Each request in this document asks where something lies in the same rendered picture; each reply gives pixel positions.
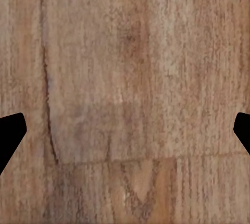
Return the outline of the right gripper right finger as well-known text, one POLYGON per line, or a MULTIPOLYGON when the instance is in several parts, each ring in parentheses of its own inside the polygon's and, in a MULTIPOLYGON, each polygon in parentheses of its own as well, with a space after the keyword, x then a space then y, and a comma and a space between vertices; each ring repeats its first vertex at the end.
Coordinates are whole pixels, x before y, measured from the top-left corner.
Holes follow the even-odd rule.
POLYGON ((250 154, 250 115, 238 113, 233 130, 250 154))

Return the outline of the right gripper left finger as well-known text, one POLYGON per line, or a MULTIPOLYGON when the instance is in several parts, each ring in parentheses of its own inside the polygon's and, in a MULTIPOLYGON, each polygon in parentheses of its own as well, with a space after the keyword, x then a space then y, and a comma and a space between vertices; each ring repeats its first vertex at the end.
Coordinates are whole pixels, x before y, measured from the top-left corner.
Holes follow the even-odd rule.
POLYGON ((0 175, 27 132, 23 113, 0 118, 0 175))

